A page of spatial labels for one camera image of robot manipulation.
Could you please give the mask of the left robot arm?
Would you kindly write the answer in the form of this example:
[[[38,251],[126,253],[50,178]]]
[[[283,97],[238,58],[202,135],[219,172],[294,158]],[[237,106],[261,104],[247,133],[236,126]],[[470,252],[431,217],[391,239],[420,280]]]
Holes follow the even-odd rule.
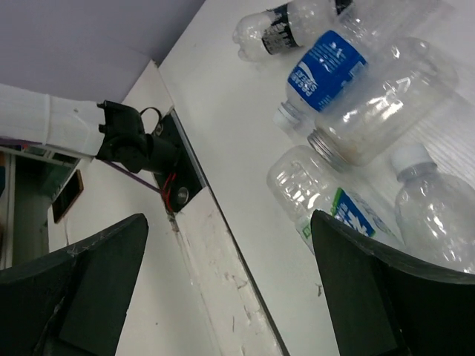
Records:
[[[97,103],[76,101],[1,85],[1,138],[96,156],[105,135]]]

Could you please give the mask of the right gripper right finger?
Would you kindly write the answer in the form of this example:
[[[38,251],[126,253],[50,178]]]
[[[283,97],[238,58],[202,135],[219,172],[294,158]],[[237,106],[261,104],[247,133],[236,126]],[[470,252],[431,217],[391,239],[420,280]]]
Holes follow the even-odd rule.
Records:
[[[340,355],[473,355],[474,276],[436,266],[323,211],[312,243]]]

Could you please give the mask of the blue label plastic bottle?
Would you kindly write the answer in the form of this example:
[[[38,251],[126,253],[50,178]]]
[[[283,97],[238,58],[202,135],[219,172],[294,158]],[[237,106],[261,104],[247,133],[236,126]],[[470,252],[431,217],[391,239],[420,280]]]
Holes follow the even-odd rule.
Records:
[[[301,57],[286,79],[286,100],[274,123],[283,131],[302,131],[367,64],[367,51],[355,36],[328,30]]]

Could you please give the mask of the black label small bottle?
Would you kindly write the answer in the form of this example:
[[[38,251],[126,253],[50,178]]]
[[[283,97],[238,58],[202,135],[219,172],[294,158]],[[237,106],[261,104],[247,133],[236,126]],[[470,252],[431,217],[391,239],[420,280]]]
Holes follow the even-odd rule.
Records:
[[[234,29],[232,41],[239,46],[241,60],[262,62],[312,45],[351,8],[351,1],[287,1],[244,16]]]

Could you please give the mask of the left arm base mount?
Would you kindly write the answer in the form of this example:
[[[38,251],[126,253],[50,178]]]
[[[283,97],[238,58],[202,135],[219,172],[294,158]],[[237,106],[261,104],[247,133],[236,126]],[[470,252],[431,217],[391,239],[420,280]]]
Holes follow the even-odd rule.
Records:
[[[206,186],[175,111],[139,111],[111,101],[97,107],[105,122],[99,125],[104,139],[96,158],[134,179],[142,171],[152,173],[156,184],[150,189],[161,195],[168,213],[180,212]]]

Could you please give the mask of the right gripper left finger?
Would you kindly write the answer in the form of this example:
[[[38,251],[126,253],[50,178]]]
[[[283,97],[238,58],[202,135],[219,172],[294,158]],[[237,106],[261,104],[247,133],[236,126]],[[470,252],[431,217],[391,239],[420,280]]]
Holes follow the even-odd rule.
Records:
[[[144,214],[1,270],[2,355],[114,355],[148,238]]]

